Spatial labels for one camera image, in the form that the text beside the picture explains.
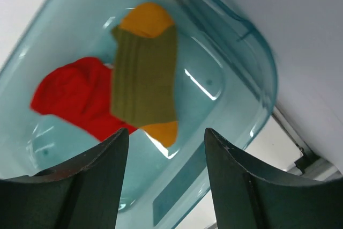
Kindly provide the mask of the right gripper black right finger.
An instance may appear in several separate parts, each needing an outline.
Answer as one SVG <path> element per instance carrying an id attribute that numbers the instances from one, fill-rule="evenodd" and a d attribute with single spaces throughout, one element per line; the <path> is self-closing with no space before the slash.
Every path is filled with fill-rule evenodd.
<path id="1" fill-rule="evenodd" d="M 204 145 L 218 228 L 342 228 L 342 179 L 287 173 L 212 128 Z"/>

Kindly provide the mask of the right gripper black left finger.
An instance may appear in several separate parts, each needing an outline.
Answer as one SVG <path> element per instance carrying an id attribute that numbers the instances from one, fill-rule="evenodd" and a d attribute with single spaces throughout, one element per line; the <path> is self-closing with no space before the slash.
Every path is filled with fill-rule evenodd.
<path id="1" fill-rule="evenodd" d="M 129 133 L 34 176 L 1 180 L 1 228 L 115 228 Z"/>

